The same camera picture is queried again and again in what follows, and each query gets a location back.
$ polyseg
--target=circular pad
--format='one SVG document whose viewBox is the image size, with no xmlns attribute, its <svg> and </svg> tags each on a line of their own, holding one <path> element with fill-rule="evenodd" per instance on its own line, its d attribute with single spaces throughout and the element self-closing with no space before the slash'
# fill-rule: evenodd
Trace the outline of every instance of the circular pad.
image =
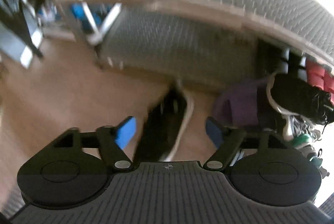
<svg viewBox="0 0 334 224">
<path fill-rule="evenodd" d="M 321 175 L 297 150 L 268 149 L 236 162 L 230 180 L 239 192 L 254 201 L 292 206 L 315 198 Z"/>
<path fill-rule="evenodd" d="M 99 192 L 108 180 L 106 165 L 81 150 L 42 150 L 17 174 L 22 196 L 37 206 L 73 207 Z"/>
</svg>

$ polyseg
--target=shoe sole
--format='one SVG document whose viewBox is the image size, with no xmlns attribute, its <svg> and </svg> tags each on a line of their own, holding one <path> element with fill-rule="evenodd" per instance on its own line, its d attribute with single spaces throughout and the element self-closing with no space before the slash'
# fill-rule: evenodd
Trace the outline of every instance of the shoe sole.
<svg viewBox="0 0 334 224">
<path fill-rule="evenodd" d="M 175 144 L 174 144 L 171 152 L 166 157 L 164 157 L 163 159 L 160 159 L 159 160 L 160 162 L 170 162 L 174 158 L 174 156 L 177 152 L 177 149 L 180 145 L 181 137 L 182 137 L 183 133 L 185 132 L 185 130 L 188 126 L 188 123 L 191 119 L 192 113 L 194 111 L 194 99 L 189 94 L 187 94 L 186 92 L 182 91 L 182 93 L 183 93 L 183 96 L 185 97 L 185 99 L 187 101 L 186 112 L 184 114 L 184 118 L 183 118 L 180 130 L 179 130 L 179 133 L 177 135 Z"/>
<path fill-rule="evenodd" d="M 294 138 L 291 127 L 290 116 L 282 115 L 282 118 L 284 118 L 286 121 L 285 126 L 283 128 L 283 138 L 285 141 L 289 142 Z"/>
<path fill-rule="evenodd" d="M 269 101 L 269 104 L 271 105 L 271 107 L 273 107 L 273 109 L 276 112 L 282 114 L 283 116 L 300 116 L 308 124 L 314 125 L 314 123 L 309 118 L 307 118 L 307 117 L 305 117 L 301 114 L 290 112 L 289 110 L 283 108 L 282 106 L 280 106 L 276 103 L 276 101 L 273 99 L 273 97 L 271 96 L 271 93 L 270 93 L 270 90 L 273 88 L 273 85 L 274 85 L 274 82 L 275 82 L 275 76 L 276 76 L 276 73 L 270 75 L 270 77 L 268 79 L 267 88 L 266 88 L 267 98 L 268 98 L 268 101 Z"/>
</svg>

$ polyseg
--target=logo emblem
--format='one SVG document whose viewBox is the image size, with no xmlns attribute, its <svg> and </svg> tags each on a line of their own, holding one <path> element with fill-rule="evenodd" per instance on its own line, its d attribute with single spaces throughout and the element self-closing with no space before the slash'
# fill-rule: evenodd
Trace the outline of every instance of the logo emblem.
<svg viewBox="0 0 334 224">
<path fill-rule="evenodd" d="M 167 164 L 164 167 L 165 167 L 165 169 L 172 169 L 173 168 L 173 166 L 171 164 Z"/>
</svg>

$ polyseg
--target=blue object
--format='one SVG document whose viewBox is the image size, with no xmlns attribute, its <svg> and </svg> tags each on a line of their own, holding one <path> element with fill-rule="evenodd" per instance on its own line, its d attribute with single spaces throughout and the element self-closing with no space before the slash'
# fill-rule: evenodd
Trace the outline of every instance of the blue object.
<svg viewBox="0 0 334 224">
<path fill-rule="evenodd" d="M 223 131 L 218 125 L 218 122 L 212 118 L 208 117 L 205 123 L 206 134 L 210 137 L 213 144 L 216 148 L 219 148 L 220 145 L 224 142 Z"/>
<path fill-rule="evenodd" d="M 129 116 L 116 128 L 116 144 L 124 149 L 136 133 L 136 118 Z"/>
<path fill-rule="evenodd" d="M 83 9 L 83 7 L 80 3 L 72 4 L 71 5 L 71 12 L 76 19 L 79 19 L 81 21 L 82 28 L 83 28 L 84 31 L 91 31 L 92 30 L 91 25 L 90 25 L 86 15 L 85 15 L 84 9 Z M 98 14 L 96 14 L 95 12 L 92 12 L 92 16 L 94 18 L 96 26 L 98 26 L 98 27 L 101 26 L 102 20 L 98 16 Z"/>
</svg>

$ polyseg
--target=red fabric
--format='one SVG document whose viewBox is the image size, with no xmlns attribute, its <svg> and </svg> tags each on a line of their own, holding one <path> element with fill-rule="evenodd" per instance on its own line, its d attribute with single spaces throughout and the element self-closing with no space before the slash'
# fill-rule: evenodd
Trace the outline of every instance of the red fabric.
<svg viewBox="0 0 334 224">
<path fill-rule="evenodd" d="M 331 102 L 334 104 L 334 77 L 325 71 L 325 69 L 309 59 L 306 59 L 307 82 L 320 88 L 323 91 L 331 93 Z"/>
</svg>

